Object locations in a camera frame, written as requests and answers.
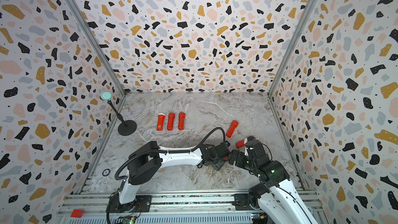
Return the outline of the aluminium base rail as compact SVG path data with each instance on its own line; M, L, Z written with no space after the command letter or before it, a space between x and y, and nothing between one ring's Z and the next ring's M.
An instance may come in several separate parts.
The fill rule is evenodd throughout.
M165 223L250 223L261 210L238 205L247 199L247 190L194 190L144 192L137 195L138 224ZM57 212L59 224L104 224L109 193L69 195ZM74 209L85 211L71 218Z

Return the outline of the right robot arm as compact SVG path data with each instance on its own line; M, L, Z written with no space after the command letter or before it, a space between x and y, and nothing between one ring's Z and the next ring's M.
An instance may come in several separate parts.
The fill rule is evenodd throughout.
M243 143L245 151L233 150L229 164L248 171L259 183L248 190L247 199L238 205L262 210L276 224L316 224L289 173L279 161L270 158L266 145L253 136Z

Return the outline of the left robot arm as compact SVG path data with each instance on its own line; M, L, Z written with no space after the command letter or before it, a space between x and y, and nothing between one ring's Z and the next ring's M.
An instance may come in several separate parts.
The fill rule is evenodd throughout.
M149 182L158 170L173 166L212 167L219 171L230 154L230 143L199 144L190 148L166 148L151 141L132 153L115 173L122 181L109 197L106 213L123 213L137 208L136 195L142 184Z

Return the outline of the microphone stand green head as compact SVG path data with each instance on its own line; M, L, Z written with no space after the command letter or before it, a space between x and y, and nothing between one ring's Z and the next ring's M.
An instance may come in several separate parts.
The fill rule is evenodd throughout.
M102 92L101 99L106 101L109 106L114 110L116 113L116 117L121 122L118 126L118 133L122 136L128 136L133 134L137 129L137 124L133 120L124 120L122 115L117 111L115 106L112 103L112 94L110 92Z

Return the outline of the round marker sticker left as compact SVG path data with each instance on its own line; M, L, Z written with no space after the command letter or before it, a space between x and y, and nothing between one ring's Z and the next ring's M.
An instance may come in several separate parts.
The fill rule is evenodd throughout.
M110 169L105 169L103 172L102 172L102 175L105 177L105 176L108 176L110 174Z

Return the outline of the red flashlight white rim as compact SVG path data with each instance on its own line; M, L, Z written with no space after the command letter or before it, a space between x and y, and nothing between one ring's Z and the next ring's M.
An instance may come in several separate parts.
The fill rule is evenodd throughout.
M160 113L158 114L158 121L157 121L157 131L163 130L165 115Z

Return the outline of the red block on rail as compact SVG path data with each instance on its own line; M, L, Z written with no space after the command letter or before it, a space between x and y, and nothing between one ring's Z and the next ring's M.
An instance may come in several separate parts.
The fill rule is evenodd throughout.
M71 218L82 218L85 211L83 209L74 209L70 215Z

